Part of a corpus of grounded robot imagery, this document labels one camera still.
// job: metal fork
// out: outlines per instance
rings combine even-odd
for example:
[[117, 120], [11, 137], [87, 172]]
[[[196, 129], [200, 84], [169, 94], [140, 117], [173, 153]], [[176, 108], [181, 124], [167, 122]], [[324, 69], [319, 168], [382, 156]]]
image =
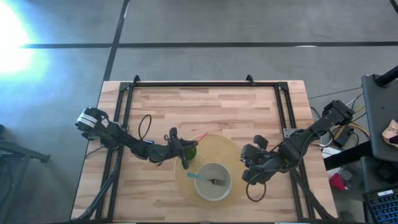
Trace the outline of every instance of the metal fork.
[[214, 185], [225, 186], [225, 181], [223, 181], [223, 180], [216, 179], [216, 178], [207, 179], [206, 177], [202, 177], [200, 175], [193, 174], [191, 172], [187, 172], [187, 177], [193, 177], [193, 178], [202, 179], [202, 180], [209, 180]]

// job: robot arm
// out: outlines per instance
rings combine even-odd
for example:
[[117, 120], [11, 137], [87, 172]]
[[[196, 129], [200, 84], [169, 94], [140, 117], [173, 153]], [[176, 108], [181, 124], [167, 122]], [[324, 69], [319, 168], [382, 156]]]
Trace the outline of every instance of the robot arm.
[[108, 149], [115, 149], [120, 144], [130, 148], [130, 151], [138, 158], [149, 159], [153, 163], [161, 163], [173, 157], [180, 157], [184, 169], [188, 169], [187, 152], [197, 145], [197, 141], [179, 139], [177, 128], [171, 128], [167, 145], [151, 144], [143, 139], [136, 139], [123, 130], [119, 123], [109, 120], [109, 116], [97, 108], [86, 108], [75, 123], [82, 131], [82, 135], [89, 139], [94, 136], [100, 138], [101, 144]]
[[330, 132], [334, 125], [348, 124], [354, 111], [340, 100], [332, 101], [324, 109], [322, 117], [304, 130], [294, 132], [288, 139], [275, 148], [266, 151], [267, 140], [261, 136], [254, 137], [259, 147], [247, 144], [243, 147], [241, 159], [248, 168], [243, 172], [242, 179], [251, 184], [265, 184], [276, 172], [287, 172], [301, 163], [308, 146], [320, 136]]

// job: wooden table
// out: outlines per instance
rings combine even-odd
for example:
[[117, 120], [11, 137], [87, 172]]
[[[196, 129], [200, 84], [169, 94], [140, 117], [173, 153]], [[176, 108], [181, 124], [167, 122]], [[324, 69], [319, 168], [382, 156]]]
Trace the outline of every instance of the wooden table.
[[[119, 84], [120, 82], [104, 82], [99, 98], [98, 108], [107, 112], [111, 118], [114, 115]], [[288, 81], [288, 84], [297, 127], [307, 128], [313, 123], [313, 119], [304, 82]], [[121, 111], [120, 121], [123, 120], [124, 108]], [[163, 136], [171, 127], [177, 127], [178, 135], [185, 139], [209, 131], [212, 134], [222, 134], [239, 146], [252, 143], [256, 134], [268, 139], [269, 147], [282, 140], [275, 91], [269, 87], [136, 87], [129, 118], [129, 133], [135, 137], [138, 137], [137, 127], [145, 114], [151, 114], [153, 118], [146, 138], [159, 144], [165, 143]], [[88, 152], [98, 146], [98, 142], [91, 142]], [[98, 193], [105, 155], [105, 150], [98, 151], [85, 160], [72, 217], [83, 213]], [[304, 159], [312, 192], [328, 212], [336, 217], [320, 149], [316, 146], [310, 147]], [[288, 174], [277, 173], [267, 182], [267, 194], [261, 202], [251, 202], [242, 194], [236, 204], [217, 210], [204, 210], [189, 204], [179, 194], [174, 178], [174, 159], [157, 167], [148, 161], [135, 158], [126, 149], [114, 221], [297, 221]], [[250, 193], [253, 198], [259, 197], [262, 186], [253, 186]], [[300, 198], [305, 210], [302, 194]], [[107, 211], [107, 204], [104, 204], [104, 213]]]

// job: concrete floor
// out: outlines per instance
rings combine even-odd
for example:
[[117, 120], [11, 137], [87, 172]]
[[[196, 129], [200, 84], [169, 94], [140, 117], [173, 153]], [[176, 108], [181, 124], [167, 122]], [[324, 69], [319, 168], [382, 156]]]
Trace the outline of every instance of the concrete floor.
[[[11, 38], [0, 37], [0, 44], [7, 47], [21, 32], [24, 42], [34, 44], [111, 43], [122, 4], [0, 2], [0, 10], [8, 12], [3, 15], [12, 12], [17, 18], [7, 21], [19, 27], [6, 27]], [[388, 0], [131, 0], [121, 42], [397, 41], [397, 22]], [[20, 145], [51, 154], [48, 164], [30, 164], [10, 223], [69, 219], [87, 145], [74, 122], [83, 108], [96, 106], [109, 52], [0, 52], [0, 123]], [[119, 49], [110, 80], [132, 80], [134, 75], [142, 80], [242, 80], [251, 74], [256, 80], [305, 80], [311, 97], [358, 87], [361, 75], [384, 73], [397, 65], [396, 58], [398, 47]], [[9, 68], [12, 60], [19, 67]], [[321, 112], [331, 100], [347, 103], [360, 93], [310, 103]], [[360, 99], [356, 108], [362, 104]], [[366, 117], [358, 123], [367, 127]]]

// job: woven placemat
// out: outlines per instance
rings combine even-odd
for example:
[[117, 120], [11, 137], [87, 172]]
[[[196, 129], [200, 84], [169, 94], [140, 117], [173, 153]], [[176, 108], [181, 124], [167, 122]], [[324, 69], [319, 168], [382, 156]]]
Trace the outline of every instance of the woven placemat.
[[[204, 209], [227, 207], [233, 204], [242, 197], [246, 187], [246, 183], [242, 180], [245, 166], [239, 161], [240, 156], [241, 149], [232, 140], [224, 136], [208, 134], [197, 146], [197, 155], [189, 163], [188, 170], [183, 169], [180, 158], [175, 160], [175, 183], [181, 195], [192, 205]], [[211, 162], [226, 167], [232, 180], [230, 193], [216, 202], [202, 198], [195, 189], [194, 179], [187, 177], [187, 171], [196, 174], [201, 166]]]

